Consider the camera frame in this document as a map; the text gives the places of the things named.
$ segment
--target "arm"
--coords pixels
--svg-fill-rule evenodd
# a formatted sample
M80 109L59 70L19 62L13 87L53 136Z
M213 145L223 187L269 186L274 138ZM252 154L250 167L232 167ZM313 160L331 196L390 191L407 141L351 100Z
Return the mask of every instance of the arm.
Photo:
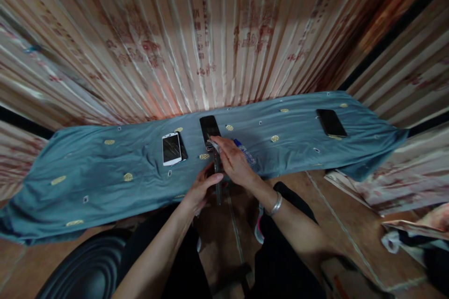
M233 141L221 137L211 139L220 146L223 168L231 180L251 192L265 209L271 211L277 202L277 192L253 172ZM296 254L320 280L321 262L338 254L324 231L286 199L282 200L273 220Z
M208 188L223 178L223 174L219 173L206 179L210 166L198 174L182 202L120 283L113 299L161 297L176 253L193 217L206 204Z

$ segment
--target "hand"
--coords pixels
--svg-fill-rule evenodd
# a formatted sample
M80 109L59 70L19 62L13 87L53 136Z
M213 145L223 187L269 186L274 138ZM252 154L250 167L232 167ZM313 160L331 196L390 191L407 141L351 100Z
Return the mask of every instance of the hand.
M234 183L244 188L249 188L255 181L261 180L249 166L245 154L232 140L219 136L211 136L210 139L220 146L220 158L224 171Z
M181 205L185 206L188 211L196 215L206 205L207 198L211 193L207 193L208 188L223 179L222 173L207 176L207 171L212 167L214 163L211 162L196 177L192 187L188 190L186 196L181 201Z

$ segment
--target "black pants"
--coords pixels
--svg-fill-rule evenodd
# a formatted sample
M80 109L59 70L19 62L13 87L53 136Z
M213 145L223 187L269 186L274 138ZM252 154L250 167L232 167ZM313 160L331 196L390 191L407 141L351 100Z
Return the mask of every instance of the black pants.
M286 185L278 182L274 189L317 222L307 203ZM117 284L122 281L176 207L177 204L168 206L137 228L123 251ZM264 214L260 227L265 240L255 256L255 284L250 297L324 298L325 294L318 280L294 252L273 219ZM163 298L211 298L206 275L196 251L197 241L198 233L191 227L174 260Z

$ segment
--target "cracked phone screen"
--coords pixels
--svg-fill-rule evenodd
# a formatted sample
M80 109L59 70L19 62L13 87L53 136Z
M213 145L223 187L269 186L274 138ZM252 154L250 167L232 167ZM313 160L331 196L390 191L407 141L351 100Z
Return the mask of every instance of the cracked phone screen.
M178 135L173 135L162 139L162 149L164 151L164 162L174 160L181 156Z

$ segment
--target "smartphone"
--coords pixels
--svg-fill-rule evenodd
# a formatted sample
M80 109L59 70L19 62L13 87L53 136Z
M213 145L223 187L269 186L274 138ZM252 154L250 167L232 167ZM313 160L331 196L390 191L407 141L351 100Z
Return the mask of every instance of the smartphone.
M187 151L186 151L186 147L184 146L184 143L182 142L182 137L181 137L181 133L176 132L178 134L179 137L179 146L181 147L181 161L187 160Z
M212 152L214 147L207 141L210 139L211 135L221 136L220 130L218 129L217 121L214 116L206 116L200 118L201 131L203 132L204 145L208 152Z
M321 126L323 127L324 132L327 135L333 135L342 138L348 136L334 110L318 109L317 114L319 117L319 121L321 122Z
M179 134L169 133L162 137L162 153L164 166L173 166L182 160Z

